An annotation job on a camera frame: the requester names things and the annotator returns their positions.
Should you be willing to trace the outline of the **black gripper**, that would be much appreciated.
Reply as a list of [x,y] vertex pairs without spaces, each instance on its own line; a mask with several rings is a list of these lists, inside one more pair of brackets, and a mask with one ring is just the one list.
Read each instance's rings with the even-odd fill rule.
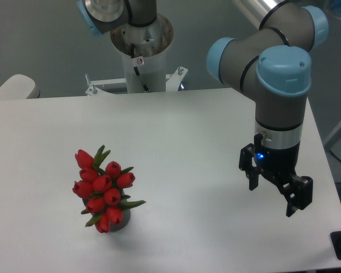
[[262,145],[263,135],[254,136],[252,143],[240,151],[239,169],[244,171],[249,181],[249,190],[259,185],[261,175],[276,184],[287,202],[286,216],[297,210],[304,210],[313,200],[313,179],[295,173],[300,143],[287,149],[272,149]]

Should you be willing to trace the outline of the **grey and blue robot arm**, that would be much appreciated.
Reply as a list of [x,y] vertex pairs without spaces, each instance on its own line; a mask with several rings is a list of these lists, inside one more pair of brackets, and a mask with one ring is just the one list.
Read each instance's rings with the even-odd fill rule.
[[[305,209],[313,180],[295,172],[307,92],[311,85],[309,51],[328,36],[328,21],[314,6],[292,1],[236,1],[257,32],[244,40],[221,38],[209,49],[208,72],[251,99],[255,136],[240,152],[239,168],[249,189],[259,177],[274,184],[287,202],[286,215]],[[79,1],[78,9],[95,34],[110,33],[125,56],[129,93],[164,92],[163,52],[173,39],[170,22],[155,1]]]

